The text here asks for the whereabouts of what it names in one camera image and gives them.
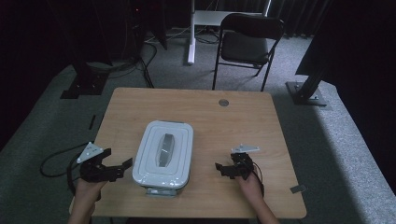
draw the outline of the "black chair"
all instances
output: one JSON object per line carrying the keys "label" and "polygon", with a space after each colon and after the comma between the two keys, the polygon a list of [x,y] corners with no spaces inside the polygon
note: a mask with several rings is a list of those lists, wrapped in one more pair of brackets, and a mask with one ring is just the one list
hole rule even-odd
{"label": "black chair", "polygon": [[[275,48],[284,33],[283,21],[264,16],[254,16],[242,13],[227,15],[221,22],[219,32],[218,55],[216,57],[215,75],[212,90],[216,87],[219,64],[254,68],[259,71],[267,64],[262,91],[274,58]],[[273,45],[268,50],[267,39],[272,39]],[[226,62],[220,63],[219,57]]]}

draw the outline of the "wooden table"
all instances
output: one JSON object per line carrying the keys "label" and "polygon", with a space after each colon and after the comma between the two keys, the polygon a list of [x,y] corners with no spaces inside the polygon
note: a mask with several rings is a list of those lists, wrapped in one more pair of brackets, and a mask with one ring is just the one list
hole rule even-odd
{"label": "wooden table", "polygon": [[[225,99],[228,106],[219,105]],[[105,165],[136,157],[143,133],[154,120],[189,123],[194,130],[190,181],[176,198],[152,198],[132,179],[132,168],[102,189],[94,216],[229,217],[256,215],[236,181],[221,176],[215,162],[232,165],[231,148],[260,147],[249,155],[262,169],[265,201],[277,217],[306,214],[298,182],[270,94],[250,91],[188,91],[118,88],[96,137],[112,148]]]}

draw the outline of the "chair backrest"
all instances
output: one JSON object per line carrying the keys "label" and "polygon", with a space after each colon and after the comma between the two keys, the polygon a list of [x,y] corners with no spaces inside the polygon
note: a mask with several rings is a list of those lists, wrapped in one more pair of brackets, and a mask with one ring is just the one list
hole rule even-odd
{"label": "chair backrest", "polygon": [[221,22],[222,30],[232,30],[243,35],[279,40],[284,34],[283,21],[277,18],[231,13]]}

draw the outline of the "tape piece on table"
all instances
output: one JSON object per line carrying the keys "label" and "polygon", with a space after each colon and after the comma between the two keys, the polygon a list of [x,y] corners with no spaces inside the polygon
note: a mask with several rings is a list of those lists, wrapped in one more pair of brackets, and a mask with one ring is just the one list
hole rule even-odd
{"label": "tape piece on table", "polygon": [[304,192],[308,190],[308,188],[305,185],[297,185],[295,187],[290,188],[291,193],[297,193],[297,192]]}

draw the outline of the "white container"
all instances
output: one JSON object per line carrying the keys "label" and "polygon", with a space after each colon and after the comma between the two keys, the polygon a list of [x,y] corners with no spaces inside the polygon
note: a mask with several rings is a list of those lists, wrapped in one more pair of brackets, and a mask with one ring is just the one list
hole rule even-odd
{"label": "white container", "polygon": [[193,129],[187,123],[152,121],[137,151],[132,176],[147,195],[174,197],[189,181]]}

